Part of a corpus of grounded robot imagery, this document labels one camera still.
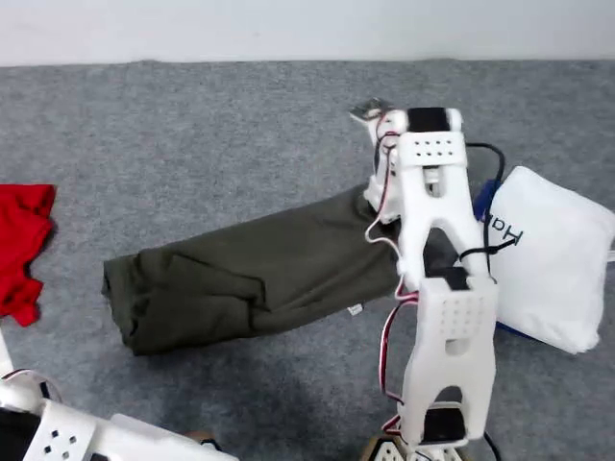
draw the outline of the gray carpet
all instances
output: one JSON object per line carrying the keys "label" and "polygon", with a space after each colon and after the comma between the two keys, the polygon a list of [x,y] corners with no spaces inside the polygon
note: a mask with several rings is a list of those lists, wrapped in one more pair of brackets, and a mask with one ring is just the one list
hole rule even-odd
{"label": "gray carpet", "polygon": [[[615,62],[0,69],[0,182],[58,185],[57,234],[32,266],[45,282],[42,318],[3,323],[16,366],[54,376],[95,415],[210,428],[244,460],[357,459],[394,412],[376,375],[391,300],[286,334],[134,358],[100,288],[104,259],[364,181],[371,149],[346,108],[373,95],[459,108],[469,139],[615,209]],[[475,181],[491,174],[487,156],[470,154]],[[589,353],[497,332],[489,428],[506,460],[612,457],[614,281],[611,268],[602,341]],[[393,328],[398,385],[414,323],[409,310]],[[472,452],[491,459],[484,442]]]}

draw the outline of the olive green cloth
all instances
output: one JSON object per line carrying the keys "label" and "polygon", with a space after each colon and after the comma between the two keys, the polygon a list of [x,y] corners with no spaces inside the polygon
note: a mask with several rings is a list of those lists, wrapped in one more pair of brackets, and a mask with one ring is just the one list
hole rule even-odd
{"label": "olive green cloth", "polygon": [[275,333],[390,293],[394,253],[365,242],[362,190],[106,261],[124,343],[148,354]]}

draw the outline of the white plastic bag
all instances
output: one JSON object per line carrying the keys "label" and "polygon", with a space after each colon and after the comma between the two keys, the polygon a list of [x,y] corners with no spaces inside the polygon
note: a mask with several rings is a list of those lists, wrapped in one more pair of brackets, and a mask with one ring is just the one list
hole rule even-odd
{"label": "white plastic bag", "polygon": [[487,225],[490,245],[517,239],[491,256],[498,320],[566,352],[595,347],[615,214],[518,166]]}

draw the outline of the white wall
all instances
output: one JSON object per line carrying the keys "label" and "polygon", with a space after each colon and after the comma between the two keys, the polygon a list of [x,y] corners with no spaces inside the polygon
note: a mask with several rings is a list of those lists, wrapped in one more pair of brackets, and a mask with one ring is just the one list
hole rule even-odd
{"label": "white wall", "polygon": [[0,65],[615,58],[613,0],[0,0]]}

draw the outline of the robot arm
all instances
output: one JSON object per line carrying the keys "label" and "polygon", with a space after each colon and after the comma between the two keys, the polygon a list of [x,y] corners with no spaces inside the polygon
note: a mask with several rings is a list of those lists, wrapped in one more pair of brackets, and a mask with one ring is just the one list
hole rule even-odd
{"label": "robot arm", "polygon": [[[416,342],[398,403],[401,438],[411,449],[463,446],[484,432],[495,378],[498,289],[484,255],[468,255],[462,268],[437,278],[426,278],[423,260],[431,228],[443,230],[458,254],[483,246],[461,115],[456,109],[392,109],[378,100],[351,115],[376,148],[364,196],[384,223],[401,219],[398,272],[407,290],[419,293]],[[438,397],[452,389],[459,398]]]}
{"label": "robot arm", "polygon": [[124,415],[107,421],[62,404],[56,387],[44,376],[12,369],[1,331],[0,377],[3,460],[237,461],[211,446]]}

